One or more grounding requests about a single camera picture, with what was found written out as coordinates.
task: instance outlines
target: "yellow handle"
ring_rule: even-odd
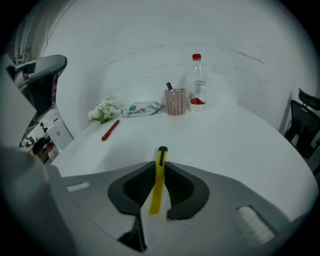
[[[160,212],[162,192],[165,183],[165,163],[167,161],[167,155],[167,147],[159,147],[158,155],[155,162],[155,183],[152,192],[149,215],[156,215]]]

